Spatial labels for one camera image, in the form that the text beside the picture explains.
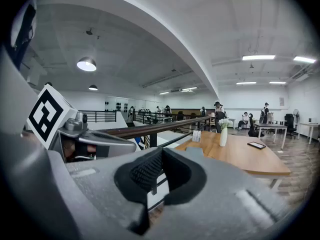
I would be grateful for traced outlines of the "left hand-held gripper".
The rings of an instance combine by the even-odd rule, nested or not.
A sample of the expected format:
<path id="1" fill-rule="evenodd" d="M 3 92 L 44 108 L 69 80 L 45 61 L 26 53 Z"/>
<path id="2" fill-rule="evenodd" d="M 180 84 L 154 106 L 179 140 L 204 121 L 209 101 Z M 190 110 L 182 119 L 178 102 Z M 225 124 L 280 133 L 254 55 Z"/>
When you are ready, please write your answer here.
<path id="1" fill-rule="evenodd" d="M 65 163 L 72 163 L 135 152 L 134 142 L 89 129 L 89 123 L 116 120 L 116 112 L 77 110 L 47 84 L 39 93 L 27 124 L 46 150 L 56 151 Z"/>

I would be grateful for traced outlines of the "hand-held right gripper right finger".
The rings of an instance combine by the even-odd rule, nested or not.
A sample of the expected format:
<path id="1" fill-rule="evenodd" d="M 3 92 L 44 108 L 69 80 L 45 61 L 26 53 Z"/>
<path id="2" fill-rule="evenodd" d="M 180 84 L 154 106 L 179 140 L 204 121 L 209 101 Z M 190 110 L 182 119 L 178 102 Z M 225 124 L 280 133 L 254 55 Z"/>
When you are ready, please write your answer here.
<path id="1" fill-rule="evenodd" d="M 165 148 L 169 184 L 151 240 L 261 240 L 289 214 L 287 202 L 229 163 Z"/>

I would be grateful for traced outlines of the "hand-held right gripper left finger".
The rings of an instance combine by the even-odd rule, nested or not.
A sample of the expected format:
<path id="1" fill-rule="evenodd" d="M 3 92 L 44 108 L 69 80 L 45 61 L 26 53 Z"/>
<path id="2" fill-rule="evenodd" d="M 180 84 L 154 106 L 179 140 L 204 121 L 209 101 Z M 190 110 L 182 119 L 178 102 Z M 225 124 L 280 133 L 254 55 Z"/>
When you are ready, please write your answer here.
<path id="1" fill-rule="evenodd" d="M 162 170 L 162 148 L 68 163 L 82 193 L 78 227 L 84 240 L 142 240 L 149 229 L 148 193 Z"/>

